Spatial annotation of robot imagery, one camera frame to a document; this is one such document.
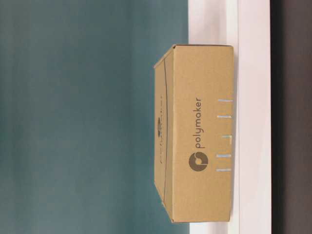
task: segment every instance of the circular logo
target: circular logo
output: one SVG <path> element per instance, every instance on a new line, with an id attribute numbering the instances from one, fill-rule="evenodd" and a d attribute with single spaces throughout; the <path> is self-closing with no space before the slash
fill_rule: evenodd
<path id="1" fill-rule="evenodd" d="M 208 157 L 202 152 L 193 153 L 190 156 L 189 165 L 194 171 L 200 172 L 208 166 Z"/>
<path id="2" fill-rule="evenodd" d="M 160 133 L 161 133 L 160 118 L 158 118 L 157 130 L 158 130 L 158 137 L 160 137 Z"/>

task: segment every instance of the brown cardboard box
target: brown cardboard box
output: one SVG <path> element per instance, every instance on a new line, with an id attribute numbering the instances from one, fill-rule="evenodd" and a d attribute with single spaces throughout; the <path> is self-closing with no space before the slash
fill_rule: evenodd
<path id="1" fill-rule="evenodd" d="M 155 69 L 155 186 L 172 222 L 229 221 L 231 46 L 174 45 Z"/>

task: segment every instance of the white shelf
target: white shelf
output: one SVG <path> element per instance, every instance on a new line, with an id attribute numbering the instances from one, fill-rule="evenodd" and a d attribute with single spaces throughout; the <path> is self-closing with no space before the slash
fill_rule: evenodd
<path id="1" fill-rule="evenodd" d="M 232 45 L 237 80 L 231 221 L 190 234 L 270 234 L 270 1 L 189 0 L 189 43 Z"/>

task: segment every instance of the dark background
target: dark background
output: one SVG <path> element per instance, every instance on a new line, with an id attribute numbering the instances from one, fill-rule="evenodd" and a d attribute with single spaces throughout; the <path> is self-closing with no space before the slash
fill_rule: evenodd
<path id="1" fill-rule="evenodd" d="M 312 1 L 271 1 L 272 233 L 312 232 Z"/>

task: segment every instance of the corrugated cardboard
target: corrugated cardboard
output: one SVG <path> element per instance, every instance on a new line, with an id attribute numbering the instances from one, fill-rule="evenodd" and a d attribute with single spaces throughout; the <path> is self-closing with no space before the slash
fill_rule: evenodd
<path id="1" fill-rule="evenodd" d="M 174 45 L 155 69 L 155 186 L 172 222 L 229 221 L 233 48 Z"/>

